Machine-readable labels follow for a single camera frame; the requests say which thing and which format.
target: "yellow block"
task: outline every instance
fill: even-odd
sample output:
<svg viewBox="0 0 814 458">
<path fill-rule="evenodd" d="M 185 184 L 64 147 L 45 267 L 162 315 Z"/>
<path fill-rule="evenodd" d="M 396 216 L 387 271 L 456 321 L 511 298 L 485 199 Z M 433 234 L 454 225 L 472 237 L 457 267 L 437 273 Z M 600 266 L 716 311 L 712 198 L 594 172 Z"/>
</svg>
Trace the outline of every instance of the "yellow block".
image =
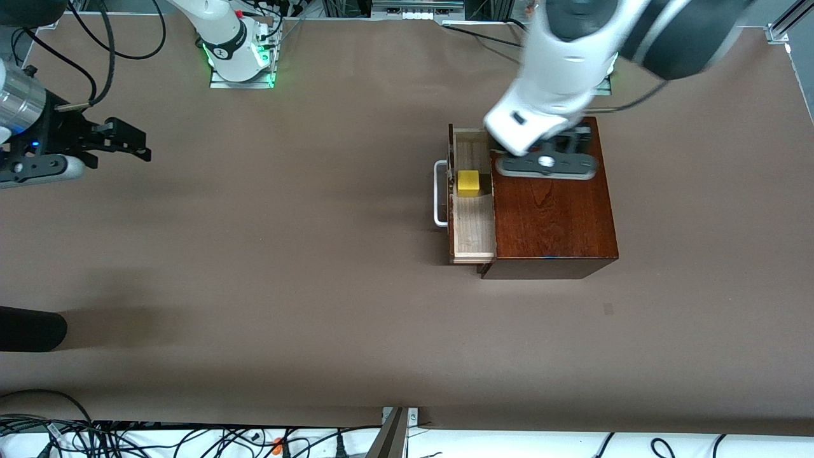
<svg viewBox="0 0 814 458">
<path fill-rule="evenodd" d="M 478 170 L 459 170 L 457 178 L 459 197 L 477 197 L 480 193 Z"/>
</svg>

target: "black cylindrical object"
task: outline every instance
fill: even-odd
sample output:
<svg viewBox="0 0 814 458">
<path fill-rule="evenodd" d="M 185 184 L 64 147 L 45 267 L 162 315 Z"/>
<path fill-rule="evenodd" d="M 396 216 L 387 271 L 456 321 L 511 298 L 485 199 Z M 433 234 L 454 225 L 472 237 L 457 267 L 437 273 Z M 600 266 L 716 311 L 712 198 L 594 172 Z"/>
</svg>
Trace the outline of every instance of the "black cylindrical object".
<svg viewBox="0 0 814 458">
<path fill-rule="evenodd" d="M 58 313 L 0 306 L 0 351 L 50 351 L 66 332 Z"/>
</svg>

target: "drawer handle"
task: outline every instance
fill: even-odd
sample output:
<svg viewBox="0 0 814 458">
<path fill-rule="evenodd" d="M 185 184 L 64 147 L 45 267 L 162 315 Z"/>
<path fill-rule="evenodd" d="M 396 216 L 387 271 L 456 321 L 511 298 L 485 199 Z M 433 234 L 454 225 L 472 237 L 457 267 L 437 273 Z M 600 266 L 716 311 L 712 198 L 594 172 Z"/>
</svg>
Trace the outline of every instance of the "drawer handle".
<svg viewBox="0 0 814 458">
<path fill-rule="evenodd" d="M 443 165 L 444 167 L 447 166 L 447 160 L 442 159 L 440 161 L 435 162 L 435 166 L 432 168 L 432 178 L 433 185 L 432 185 L 432 218 L 435 219 L 435 225 L 438 227 L 447 227 L 449 225 L 446 221 L 441 221 L 438 218 L 438 166 Z"/>
</svg>

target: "brown table surface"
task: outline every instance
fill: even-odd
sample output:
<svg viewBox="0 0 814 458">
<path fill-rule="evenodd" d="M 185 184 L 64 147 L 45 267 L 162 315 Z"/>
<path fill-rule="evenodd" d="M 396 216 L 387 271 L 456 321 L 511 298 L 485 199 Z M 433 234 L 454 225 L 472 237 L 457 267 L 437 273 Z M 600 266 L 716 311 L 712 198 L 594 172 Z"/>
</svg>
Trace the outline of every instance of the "brown table surface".
<svg viewBox="0 0 814 458">
<path fill-rule="evenodd" d="M 157 42 L 155 17 L 113 25 L 123 52 Z M 619 261 L 484 281 L 447 265 L 431 167 L 515 64 L 428 21 L 309 21 L 276 88 L 209 90 L 191 26 L 168 25 L 87 112 L 145 130 L 153 162 L 102 154 L 2 192 L 2 304 L 69 310 L 74 330 L 65 351 L 0 355 L 3 390 L 65 390 L 99 419 L 335 425 L 404 404 L 442 427 L 814 434 L 814 128 L 761 30 L 599 117 Z M 41 36 L 103 81 L 73 20 Z M 597 104 L 654 84 L 619 73 Z M 21 402 L 4 409 L 76 416 Z"/>
</svg>

